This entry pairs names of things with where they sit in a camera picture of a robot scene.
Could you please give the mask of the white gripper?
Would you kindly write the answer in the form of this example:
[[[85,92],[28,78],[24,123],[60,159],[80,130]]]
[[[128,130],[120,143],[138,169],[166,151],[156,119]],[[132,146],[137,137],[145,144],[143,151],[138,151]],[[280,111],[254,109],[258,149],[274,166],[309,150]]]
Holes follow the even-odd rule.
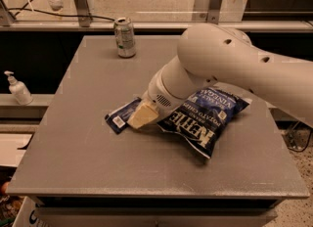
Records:
[[[182,99],[175,98],[166,90],[160,72],[157,72],[150,81],[143,100],[127,120],[127,123],[134,129],[151,123],[158,116],[169,116],[183,103]]]

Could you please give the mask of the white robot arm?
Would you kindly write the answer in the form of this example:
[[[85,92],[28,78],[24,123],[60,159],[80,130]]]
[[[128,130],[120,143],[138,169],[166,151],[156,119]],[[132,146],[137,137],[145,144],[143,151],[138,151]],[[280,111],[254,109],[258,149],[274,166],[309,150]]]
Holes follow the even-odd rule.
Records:
[[[212,23],[183,32],[177,55],[154,75],[128,123],[138,129],[158,122],[216,82],[241,87],[313,126],[313,63],[266,52],[244,33]]]

